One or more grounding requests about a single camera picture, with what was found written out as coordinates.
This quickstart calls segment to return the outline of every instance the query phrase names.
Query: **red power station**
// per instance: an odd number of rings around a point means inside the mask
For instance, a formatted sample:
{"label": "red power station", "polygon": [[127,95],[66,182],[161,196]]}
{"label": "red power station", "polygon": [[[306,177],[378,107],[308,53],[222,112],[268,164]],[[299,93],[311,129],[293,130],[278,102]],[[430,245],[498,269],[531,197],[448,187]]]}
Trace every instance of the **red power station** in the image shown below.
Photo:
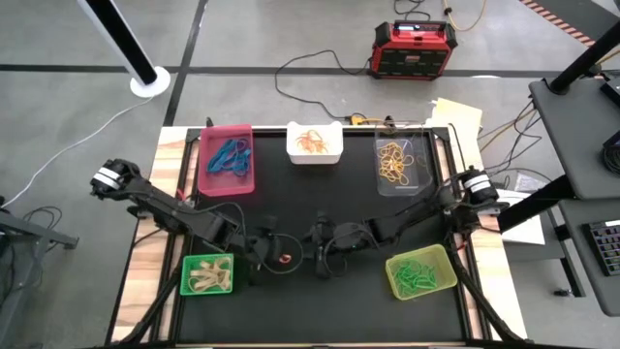
{"label": "red power station", "polygon": [[375,28],[370,75],[377,79],[436,79],[454,48],[454,29],[444,21],[384,22]]}

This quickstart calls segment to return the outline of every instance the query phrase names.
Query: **black table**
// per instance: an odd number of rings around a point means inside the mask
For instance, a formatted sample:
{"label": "black table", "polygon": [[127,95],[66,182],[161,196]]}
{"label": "black table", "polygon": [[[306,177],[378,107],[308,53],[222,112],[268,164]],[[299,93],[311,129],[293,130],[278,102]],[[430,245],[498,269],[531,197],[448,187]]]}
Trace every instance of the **black table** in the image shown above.
{"label": "black table", "polygon": [[[435,191],[441,173],[432,136],[428,130],[425,133],[422,153],[427,154],[428,171],[418,171],[418,178],[430,181],[428,194]],[[244,207],[249,231],[262,216],[275,215],[277,232],[301,238],[316,221],[318,211],[327,213],[336,224],[359,222],[415,200],[379,195],[372,130],[347,131],[344,153],[333,166],[293,165],[281,132],[255,130],[254,142],[256,190],[234,197]],[[230,199],[201,197],[200,207]],[[225,213],[238,214],[234,210]],[[403,235],[395,252],[442,243],[444,224],[440,215],[424,221]],[[193,241],[189,252],[206,250]],[[235,269],[232,294],[180,299],[178,342],[441,342],[468,336],[461,285],[418,300],[399,301],[388,285],[384,255],[367,250],[347,259],[346,275],[329,280],[317,278],[311,262],[289,275],[269,275],[260,286],[238,281]],[[334,268],[341,267],[338,262],[333,261]]]}
{"label": "black table", "polygon": [[620,276],[603,274],[587,240],[589,233],[583,230],[584,224],[620,219],[620,200],[563,200],[559,207],[601,309],[620,316]]}
{"label": "black table", "polygon": [[544,81],[530,83],[534,106],[566,174],[499,216],[506,231],[555,206],[562,199],[620,198],[620,178],[601,160],[603,143],[620,130],[620,108],[600,90],[599,79],[575,81],[566,95],[549,91]]}

